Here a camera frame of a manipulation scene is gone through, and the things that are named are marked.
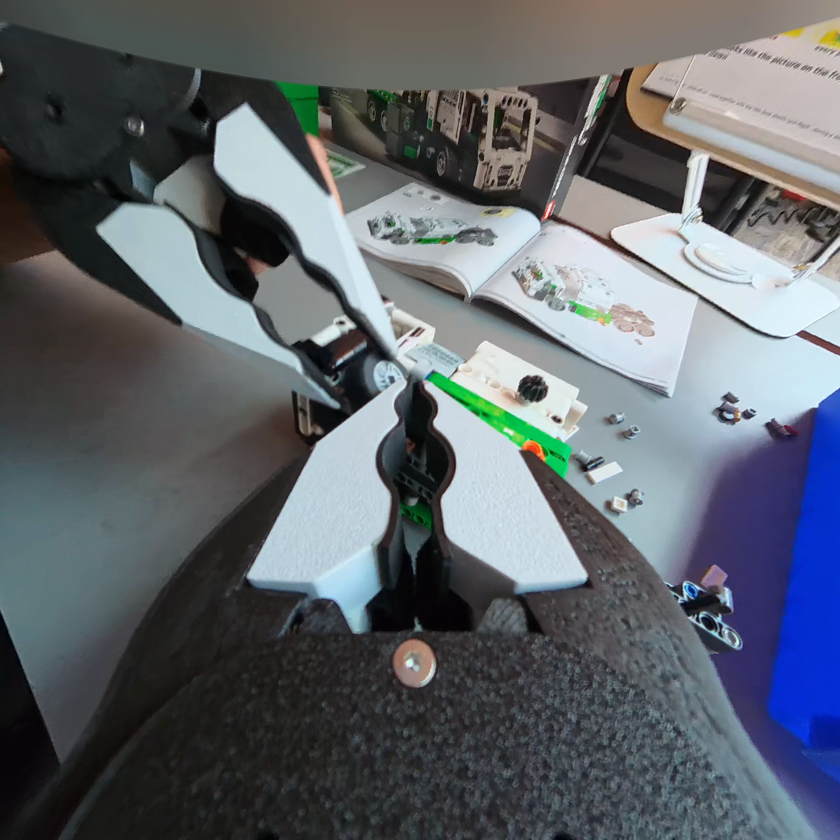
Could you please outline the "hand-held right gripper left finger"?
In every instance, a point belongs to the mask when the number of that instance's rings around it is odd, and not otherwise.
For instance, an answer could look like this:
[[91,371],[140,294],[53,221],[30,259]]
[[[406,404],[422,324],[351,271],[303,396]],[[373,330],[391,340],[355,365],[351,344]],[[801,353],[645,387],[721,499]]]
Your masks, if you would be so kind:
[[379,454],[405,390],[392,384],[314,446],[247,572],[251,586],[333,601],[351,632],[371,629],[366,607],[392,581],[380,549],[396,522]]

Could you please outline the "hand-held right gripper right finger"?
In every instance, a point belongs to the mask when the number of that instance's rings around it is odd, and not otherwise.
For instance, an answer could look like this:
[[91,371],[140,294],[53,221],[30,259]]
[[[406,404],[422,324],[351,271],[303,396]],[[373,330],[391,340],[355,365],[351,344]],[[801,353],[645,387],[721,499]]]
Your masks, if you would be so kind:
[[418,620],[476,629],[497,599],[589,584],[531,466],[550,468],[456,402],[418,386],[418,431],[433,481],[432,535],[418,554]]

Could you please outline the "white document stand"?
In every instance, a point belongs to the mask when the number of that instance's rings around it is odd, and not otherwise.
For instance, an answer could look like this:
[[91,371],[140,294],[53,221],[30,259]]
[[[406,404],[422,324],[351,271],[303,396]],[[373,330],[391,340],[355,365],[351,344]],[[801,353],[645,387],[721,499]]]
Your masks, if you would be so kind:
[[615,227],[612,240],[747,327],[790,338],[838,309],[838,296],[814,280],[838,253],[838,235],[789,268],[706,224],[700,209],[710,154],[693,150],[679,214]]

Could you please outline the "black lego set box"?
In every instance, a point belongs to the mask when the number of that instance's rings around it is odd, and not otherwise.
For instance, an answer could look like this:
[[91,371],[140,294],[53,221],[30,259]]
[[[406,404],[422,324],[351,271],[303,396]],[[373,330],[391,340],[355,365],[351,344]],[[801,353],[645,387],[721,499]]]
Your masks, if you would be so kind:
[[528,87],[321,88],[334,142],[476,204],[559,212],[612,75]]

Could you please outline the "green box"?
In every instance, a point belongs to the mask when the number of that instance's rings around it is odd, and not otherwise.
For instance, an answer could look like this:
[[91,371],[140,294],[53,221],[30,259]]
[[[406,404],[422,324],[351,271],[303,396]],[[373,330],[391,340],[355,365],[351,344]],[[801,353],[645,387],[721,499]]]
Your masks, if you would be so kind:
[[318,138],[320,136],[319,87],[284,81],[276,81],[275,84],[297,115],[302,131]]

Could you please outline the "open lego instruction booklet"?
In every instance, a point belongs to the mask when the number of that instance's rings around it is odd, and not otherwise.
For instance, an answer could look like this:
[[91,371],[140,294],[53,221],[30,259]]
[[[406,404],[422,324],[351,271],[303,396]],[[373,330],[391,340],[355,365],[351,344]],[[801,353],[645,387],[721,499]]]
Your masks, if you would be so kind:
[[697,297],[577,228],[418,183],[346,221],[366,254],[465,301],[503,307],[590,361],[674,395]]

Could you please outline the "wooden clipboard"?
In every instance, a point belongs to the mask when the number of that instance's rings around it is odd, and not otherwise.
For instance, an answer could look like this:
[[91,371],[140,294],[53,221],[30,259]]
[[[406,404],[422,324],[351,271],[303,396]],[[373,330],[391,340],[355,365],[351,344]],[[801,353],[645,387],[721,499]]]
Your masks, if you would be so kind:
[[829,148],[744,125],[684,98],[642,89],[656,65],[633,70],[626,105],[638,128],[689,151],[710,156],[744,174],[838,209],[838,144]]

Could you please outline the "person's left hand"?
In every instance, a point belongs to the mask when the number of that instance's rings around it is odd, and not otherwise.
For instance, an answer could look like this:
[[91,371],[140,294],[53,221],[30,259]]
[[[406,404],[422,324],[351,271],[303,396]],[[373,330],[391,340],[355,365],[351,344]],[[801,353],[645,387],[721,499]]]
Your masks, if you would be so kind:
[[[326,148],[324,147],[324,144],[318,135],[313,135],[310,133],[304,133],[304,135],[304,138],[308,143],[310,153],[313,159],[315,160],[319,171],[321,172],[322,178],[326,183],[333,197],[333,200],[336,202],[339,210],[343,213],[343,205],[341,202],[340,193],[333,179],[332,171],[329,167],[329,159],[327,156]],[[279,255],[271,257],[271,259],[268,262],[265,262],[264,260],[261,260],[256,256],[250,255],[248,253],[245,253],[244,259],[249,269],[255,275],[255,277],[259,277],[268,270],[277,268],[288,258],[288,252],[286,252],[286,250],[282,246],[280,247],[280,251],[278,252],[278,254]]]

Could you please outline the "printed instruction sheet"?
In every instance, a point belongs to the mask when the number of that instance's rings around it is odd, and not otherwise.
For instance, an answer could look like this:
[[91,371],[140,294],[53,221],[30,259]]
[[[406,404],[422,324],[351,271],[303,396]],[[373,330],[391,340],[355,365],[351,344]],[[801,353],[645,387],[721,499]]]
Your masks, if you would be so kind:
[[660,62],[642,89],[829,148],[839,135],[839,19]]

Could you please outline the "white green lego truck model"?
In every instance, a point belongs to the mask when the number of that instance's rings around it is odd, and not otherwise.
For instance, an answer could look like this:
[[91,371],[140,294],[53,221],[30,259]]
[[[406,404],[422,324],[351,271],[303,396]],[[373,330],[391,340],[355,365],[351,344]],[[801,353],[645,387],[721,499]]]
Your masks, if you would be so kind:
[[[385,303],[385,310],[400,352],[396,363],[405,378],[411,372],[425,373],[437,388],[518,449],[566,477],[572,457],[569,440],[586,411],[577,388],[487,341],[464,360],[434,341],[435,328],[430,324],[396,308],[392,301]],[[310,338],[296,342],[295,348],[345,397],[347,364],[375,352],[347,316],[335,318]],[[352,410],[368,403],[348,400]]]

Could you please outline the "black lego beam assembly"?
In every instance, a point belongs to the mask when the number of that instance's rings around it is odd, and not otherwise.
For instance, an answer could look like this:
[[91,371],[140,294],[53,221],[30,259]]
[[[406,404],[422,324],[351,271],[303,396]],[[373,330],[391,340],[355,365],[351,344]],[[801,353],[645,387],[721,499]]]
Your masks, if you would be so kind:
[[733,612],[733,598],[729,588],[724,585],[707,588],[693,581],[679,584],[666,581],[665,587],[709,654],[720,655],[742,650],[742,636],[727,621]]

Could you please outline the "blue plastic bin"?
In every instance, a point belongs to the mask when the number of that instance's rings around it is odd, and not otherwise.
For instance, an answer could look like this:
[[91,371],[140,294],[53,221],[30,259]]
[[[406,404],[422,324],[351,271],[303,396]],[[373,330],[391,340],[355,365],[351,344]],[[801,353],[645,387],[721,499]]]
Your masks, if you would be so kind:
[[815,410],[768,709],[839,781],[839,392]]

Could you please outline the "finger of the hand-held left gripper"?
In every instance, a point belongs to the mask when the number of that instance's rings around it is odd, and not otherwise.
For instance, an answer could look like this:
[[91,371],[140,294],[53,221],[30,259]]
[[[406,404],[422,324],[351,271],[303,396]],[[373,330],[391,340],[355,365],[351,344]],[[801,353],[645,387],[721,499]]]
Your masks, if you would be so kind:
[[311,362],[287,345],[270,318],[228,281],[217,243],[168,206],[123,203],[97,225],[99,237],[188,332],[330,408],[341,400]]
[[304,165],[304,154],[315,160],[296,117],[291,127],[301,141],[299,152],[290,151],[250,105],[239,105],[216,123],[217,187],[211,187],[205,163],[193,159],[156,186],[154,200],[201,226],[215,220],[221,203],[217,192],[230,206],[238,202],[244,213],[258,216],[258,225],[278,231],[310,278],[327,285],[344,313],[393,361],[396,338],[381,294],[319,168]]

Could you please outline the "black lego wheel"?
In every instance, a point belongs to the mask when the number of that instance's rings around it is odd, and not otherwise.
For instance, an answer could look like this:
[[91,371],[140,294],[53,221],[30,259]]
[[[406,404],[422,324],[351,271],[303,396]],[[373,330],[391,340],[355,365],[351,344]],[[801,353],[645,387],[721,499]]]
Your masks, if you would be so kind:
[[365,353],[349,362],[343,374],[343,387],[348,399],[358,403],[367,403],[393,384],[404,381],[405,374],[399,364],[375,352]]

